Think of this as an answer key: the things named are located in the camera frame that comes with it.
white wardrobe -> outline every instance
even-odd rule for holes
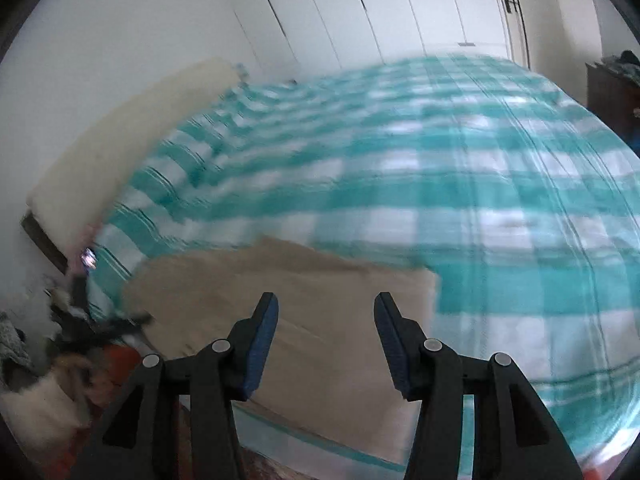
[[[269,80],[434,52],[511,57],[500,0],[229,0]]]

wardrobe door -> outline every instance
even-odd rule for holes
[[[507,44],[499,0],[456,1],[467,43],[475,43],[476,46]]]
[[[465,42],[455,0],[410,0],[427,52],[432,44]]]
[[[508,32],[508,45],[511,47],[511,59],[520,66],[531,68],[526,26],[520,8],[520,0],[502,0],[502,13]]]
[[[314,0],[343,69],[382,62],[361,0]]]
[[[267,78],[297,78],[300,67],[269,1],[229,1]]]
[[[315,1],[269,1],[300,63],[302,77],[340,72],[340,63]]]
[[[424,55],[409,0],[362,0],[385,62]]]

bed sheet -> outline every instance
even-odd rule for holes
[[[90,301],[117,315],[147,258],[261,235],[428,267],[429,336],[509,353],[586,456],[640,426],[639,222],[640,161],[549,80],[491,57],[404,60],[239,86],[184,121],[106,219]]]

beige pillowcase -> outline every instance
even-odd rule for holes
[[[238,84],[229,63],[212,58],[133,97],[89,128],[31,191],[27,204],[63,252],[99,221],[153,146],[178,122]]]

phone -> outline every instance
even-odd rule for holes
[[[82,251],[80,259],[82,260],[82,264],[84,265],[84,270],[86,270],[87,272],[89,272],[89,270],[94,270],[95,264],[98,261],[95,257],[95,253],[89,247]]]

